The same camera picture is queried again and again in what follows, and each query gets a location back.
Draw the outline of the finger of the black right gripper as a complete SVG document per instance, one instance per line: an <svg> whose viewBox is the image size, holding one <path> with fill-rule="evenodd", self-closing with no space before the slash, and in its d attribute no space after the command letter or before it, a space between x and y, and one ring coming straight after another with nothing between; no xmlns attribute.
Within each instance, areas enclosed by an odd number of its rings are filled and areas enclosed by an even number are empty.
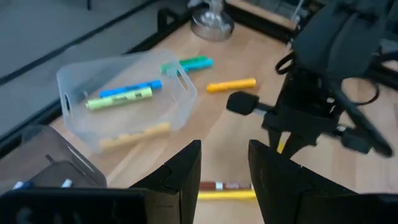
<svg viewBox="0 0 398 224"><path fill-rule="evenodd" d="M308 145L308 142L300 136L290 136L284 146L284 156L290 159L301 148Z"/></svg>
<svg viewBox="0 0 398 224"><path fill-rule="evenodd" d="M268 135L270 149L277 151L282 133L276 130L268 130Z"/></svg>

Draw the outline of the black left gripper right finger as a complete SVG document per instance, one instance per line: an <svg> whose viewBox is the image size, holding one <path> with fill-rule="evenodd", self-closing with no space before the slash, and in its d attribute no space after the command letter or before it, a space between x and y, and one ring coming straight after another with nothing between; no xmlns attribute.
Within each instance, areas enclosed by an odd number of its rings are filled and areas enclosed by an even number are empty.
<svg viewBox="0 0 398 224"><path fill-rule="evenodd" d="M397 224L396 194L358 194L254 139L248 160L265 223Z"/></svg>

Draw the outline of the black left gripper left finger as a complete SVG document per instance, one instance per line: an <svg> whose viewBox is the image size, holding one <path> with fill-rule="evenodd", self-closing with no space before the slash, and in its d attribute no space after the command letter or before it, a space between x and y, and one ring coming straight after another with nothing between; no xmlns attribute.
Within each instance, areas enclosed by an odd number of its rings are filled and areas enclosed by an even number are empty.
<svg viewBox="0 0 398 224"><path fill-rule="evenodd" d="M125 189L108 188L98 169L52 161L1 190L1 223L192 223L200 174L199 140Z"/></svg>

